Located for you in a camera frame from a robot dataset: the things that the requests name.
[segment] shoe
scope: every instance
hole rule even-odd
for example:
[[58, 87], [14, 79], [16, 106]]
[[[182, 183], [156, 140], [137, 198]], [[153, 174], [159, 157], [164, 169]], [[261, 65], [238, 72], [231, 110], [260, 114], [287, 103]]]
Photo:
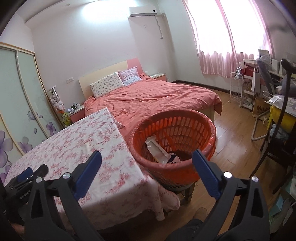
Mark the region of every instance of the shoe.
[[202, 222], [204, 222], [205, 219], [207, 218], [207, 210], [206, 210], [204, 207], [199, 208], [199, 209], [195, 212], [193, 218], [194, 218], [194, 219], [195, 219], [195, 218], [196, 218], [196, 219], [199, 219], [199, 220], [201, 220]]

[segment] nightstand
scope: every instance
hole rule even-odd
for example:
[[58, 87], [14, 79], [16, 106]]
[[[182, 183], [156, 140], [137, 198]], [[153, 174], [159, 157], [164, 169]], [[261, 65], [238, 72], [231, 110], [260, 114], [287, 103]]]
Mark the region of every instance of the nightstand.
[[151, 75], [150, 77], [157, 80], [168, 81], [165, 74], [154, 74], [154, 75]]
[[69, 114], [69, 117], [73, 123], [83, 119], [85, 117], [84, 106], [80, 106], [75, 112]]

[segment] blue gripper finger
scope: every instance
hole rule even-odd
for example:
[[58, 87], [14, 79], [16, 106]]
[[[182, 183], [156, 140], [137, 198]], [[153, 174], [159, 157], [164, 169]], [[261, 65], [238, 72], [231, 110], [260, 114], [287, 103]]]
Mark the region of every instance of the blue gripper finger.
[[73, 188], [74, 198], [78, 201], [80, 198], [85, 197], [92, 181], [94, 180], [98, 170], [102, 164], [102, 155], [99, 151], [95, 151], [87, 160], [83, 172], [77, 178], [76, 184]]
[[27, 178], [29, 178], [33, 174], [32, 168], [28, 167], [26, 170], [24, 170], [21, 174], [17, 176], [17, 182], [21, 183]]
[[200, 176], [208, 194], [218, 200], [221, 196], [219, 190], [219, 179], [209, 166], [209, 162], [200, 150], [196, 150], [192, 154], [192, 163]]

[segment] purple flower decal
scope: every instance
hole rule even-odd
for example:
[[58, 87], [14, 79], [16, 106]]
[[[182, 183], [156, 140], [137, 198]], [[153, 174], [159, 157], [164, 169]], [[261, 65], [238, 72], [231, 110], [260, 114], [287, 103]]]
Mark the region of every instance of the purple flower decal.
[[22, 142], [18, 142], [18, 145], [20, 146], [20, 148], [22, 149], [22, 151], [25, 154], [33, 149], [32, 144], [28, 144], [28, 143], [29, 143], [29, 138], [28, 137], [23, 137]]
[[38, 112], [36, 112], [37, 117], [39, 117], [40, 119], [43, 118], [43, 115], [39, 115]]
[[53, 136], [54, 131], [56, 131], [55, 126], [53, 126], [52, 122], [49, 122], [49, 124], [46, 125], [46, 129], [49, 130], [49, 135]]
[[[39, 115], [38, 112], [36, 112], [36, 115], [37, 115], [37, 117], [39, 117], [40, 119], [43, 118], [43, 115]], [[31, 111], [29, 111], [29, 110], [28, 110], [28, 117], [29, 117], [29, 120], [33, 120], [33, 121], [36, 120], [34, 114], [33, 114]]]
[[11, 151], [13, 143], [11, 138], [5, 139], [5, 131], [0, 131], [0, 167], [4, 167], [8, 160], [7, 151]]
[[5, 173], [1, 173], [0, 174], [0, 178], [1, 178], [1, 181], [2, 181], [2, 183], [4, 184], [4, 182], [5, 182], [5, 179], [6, 179], [6, 177], [7, 177], [7, 174], [8, 174], [8, 172], [9, 172], [9, 169], [10, 169], [10, 166], [6, 166], [5, 167]]
[[31, 111], [29, 111], [29, 110], [28, 110], [28, 117], [29, 117], [29, 120], [33, 120], [33, 121], [36, 120], [36, 118], [35, 118], [35, 116], [33, 115], [33, 113], [32, 113]]

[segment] red duvet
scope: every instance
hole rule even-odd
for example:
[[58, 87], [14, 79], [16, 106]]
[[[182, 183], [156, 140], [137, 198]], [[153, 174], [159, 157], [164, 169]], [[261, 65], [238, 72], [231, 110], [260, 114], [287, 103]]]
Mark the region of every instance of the red duvet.
[[95, 99], [84, 102], [85, 116], [107, 107], [115, 119], [124, 124], [120, 129], [127, 141], [132, 129], [145, 117], [171, 108], [204, 110], [214, 106], [222, 112], [222, 101], [211, 90], [144, 77], [142, 81], [119, 88]]

